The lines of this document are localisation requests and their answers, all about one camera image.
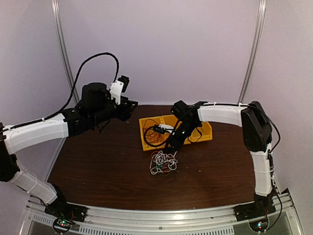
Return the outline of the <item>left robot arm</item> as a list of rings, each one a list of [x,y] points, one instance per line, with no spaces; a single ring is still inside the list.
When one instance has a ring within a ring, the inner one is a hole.
[[[38,180],[17,163],[16,153],[27,147],[54,139],[66,139],[107,125],[113,118],[128,120],[138,102],[122,96],[126,83],[115,81],[108,89],[103,83],[82,88],[82,98],[74,108],[29,124],[0,127],[0,180],[10,182],[41,199],[59,217],[70,213],[70,206],[56,186]]]

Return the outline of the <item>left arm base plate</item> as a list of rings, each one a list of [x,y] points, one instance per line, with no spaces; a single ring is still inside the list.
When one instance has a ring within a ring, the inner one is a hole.
[[[67,204],[65,207],[60,207],[58,209],[52,206],[47,206],[45,208],[45,213],[53,215],[57,218],[66,219],[68,221],[84,222],[87,213],[87,207],[79,206],[75,204]]]

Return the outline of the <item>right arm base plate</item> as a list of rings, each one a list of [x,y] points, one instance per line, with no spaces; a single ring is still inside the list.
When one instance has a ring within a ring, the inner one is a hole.
[[[269,207],[257,207],[255,202],[249,204],[241,204],[234,207],[237,221],[252,220],[259,217],[265,217],[270,213],[276,212],[274,205]]]

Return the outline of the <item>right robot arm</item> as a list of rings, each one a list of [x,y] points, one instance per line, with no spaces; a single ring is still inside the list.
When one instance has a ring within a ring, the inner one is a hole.
[[[245,147],[252,156],[255,174],[254,202],[251,212],[261,216],[271,205],[273,197],[272,128],[270,119],[258,101],[250,104],[223,104],[199,101],[187,105],[176,102],[171,113],[178,119],[165,141],[166,152],[176,152],[185,140],[204,122],[218,122],[242,128]]]

